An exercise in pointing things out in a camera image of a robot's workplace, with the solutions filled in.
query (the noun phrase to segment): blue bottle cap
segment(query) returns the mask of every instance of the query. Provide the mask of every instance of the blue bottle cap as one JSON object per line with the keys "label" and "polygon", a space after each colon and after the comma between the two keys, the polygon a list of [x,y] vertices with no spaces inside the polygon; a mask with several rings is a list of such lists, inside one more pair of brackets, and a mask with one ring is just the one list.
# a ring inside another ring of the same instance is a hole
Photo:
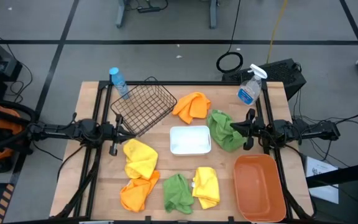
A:
{"label": "blue bottle cap", "polygon": [[119,69],[117,67],[110,68],[110,75],[117,75],[119,72]]}

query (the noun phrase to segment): gray floor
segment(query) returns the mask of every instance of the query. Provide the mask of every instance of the gray floor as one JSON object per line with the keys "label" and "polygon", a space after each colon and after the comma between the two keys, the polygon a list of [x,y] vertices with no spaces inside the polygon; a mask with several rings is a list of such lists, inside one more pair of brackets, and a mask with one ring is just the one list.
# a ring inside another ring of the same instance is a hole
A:
{"label": "gray floor", "polygon": [[[4,39],[58,40],[66,23],[72,0],[0,1],[0,36]],[[163,6],[163,1],[153,0]],[[358,26],[358,0],[347,0]],[[230,39],[237,0],[222,0],[218,8],[218,28],[209,29],[208,3],[169,0],[160,13],[127,11],[124,26],[116,29],[116,1],[81,0],[67,39]],[[242,1],[235,39],[269,40],[282,1]],[[290,1],[276,33],[277,40],[357,40],[337,0]],[[56,45],[12,45],[16,57],[34,74],[33,84],[24,92],[23,104],[35,108],[55,54]],[[71,120],[82,81],[106,80],[108,69],[118,66],[127,80],[155,76],[159,80],[220,80],[216,59],[227,45],[65,45],[47,95],[41,120],[66,123]],[[268,45],[233,45],[240,49],[244,66],[265,63]],[[271,62],[293,58],[301,63],[307,84],[302,88],[302,115],[314,119],[346,117],[358,113],[358,46],[275,45]],[[228,58],[224,66],[234,65]],[[20,80],[29,81],[26,70]],[[290,100],[290,107],[295,99]],[[339,126],[342,137],[331,146],[330,154],[352,166],[358,164],[358,126]],[[317,141],[323,150],[327,142]],[[63,156],[65,141],[39,143],[45,150]],[[319,159],[310,143],[301,151]],[[330,159],[335,166],[342,164]],[[25,160],[5,222],[47,218],[52,203],[60,161],[35,151]],[[0,174],[0,182],[10,174]],[[341,188],[358,197],[358,182]],[[358,222],[358,204],[340,195],[340,205],[317,200],[318,216]]]}

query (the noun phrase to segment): yellow cloth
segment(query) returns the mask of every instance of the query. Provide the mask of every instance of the yellow cloth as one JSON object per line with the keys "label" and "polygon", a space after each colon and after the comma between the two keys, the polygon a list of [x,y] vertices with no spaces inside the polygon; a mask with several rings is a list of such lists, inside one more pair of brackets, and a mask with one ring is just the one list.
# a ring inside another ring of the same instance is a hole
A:
{"label": "yellow cloth", "polygon": [[208,109],[211,107],[211,101],[207,99],[204,93],[194,92],[178,100],[172,114],[190,124],[193,118],[205,118]]}
{"label": "yellow cloth", "polygon": [[124,153],[127,156],[125,173],[128,177],[149,180],[157,164],[157,152],[146,144],[131,139],[124,145]]}
{"label": "yellow cloth", "polygon": [[144,203],[147,196],[153,190],[160,178],[160,172],[154,171],[149,180],[143,178],[131,179],[129,183],[121,189],[121,205],[129,211],[140,212],[144,210]]}
{"label": "yellow cloth", "polygon": [[199,167],[193,178],[195,186],[193,197],[198,197],[203,209],[216,206],[221,200],[219,197],[219,184],[216,171],[210,167]]}

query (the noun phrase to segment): yellow cable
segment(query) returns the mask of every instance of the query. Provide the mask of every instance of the yellow cable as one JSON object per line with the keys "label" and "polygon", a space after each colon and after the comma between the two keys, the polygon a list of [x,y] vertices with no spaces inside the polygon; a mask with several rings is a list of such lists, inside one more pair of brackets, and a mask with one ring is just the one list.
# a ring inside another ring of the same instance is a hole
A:
{"label": "yellow cable", "polygon": [[272,53],[272,48],[273,48],[274,35],[276,34],[276,29],[277,29],[277,27],[278,27],[278,24],[280,23],[281,17],[283,17],[283,15],[284,15],[284,10],[285,10],[285,7],[287,6],[287,3],[288,3],[288,0],[284,0],[284,4],[283,4],[283,7],[281,8],[280,15],[278,15],[278,19],[277,19],[276,25],[274,26],[273,34],[272,34],[272,39],[270,40],[270,46],[269,46],[269,48],[268,48],[268,54],[267,54],[266,63],[269,62],[270,53]]}

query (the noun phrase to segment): spray bottle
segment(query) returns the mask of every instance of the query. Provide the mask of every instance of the spray bottle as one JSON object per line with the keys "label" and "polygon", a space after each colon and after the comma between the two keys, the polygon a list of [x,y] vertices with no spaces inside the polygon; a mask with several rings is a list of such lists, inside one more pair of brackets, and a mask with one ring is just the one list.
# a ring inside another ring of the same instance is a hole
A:
{"label": "spray bottle", "polygon": [[258,99],[260,94],[260,89],[262,87],[261,78],[267,78],[267,73],[265,70],[259,68],[258,66],[251,64],[250,70],[248,73],[253,72],[254,76],[248,80],[244,81],[240,85],[238,92],[238,97],[247,105],[252,105]]}

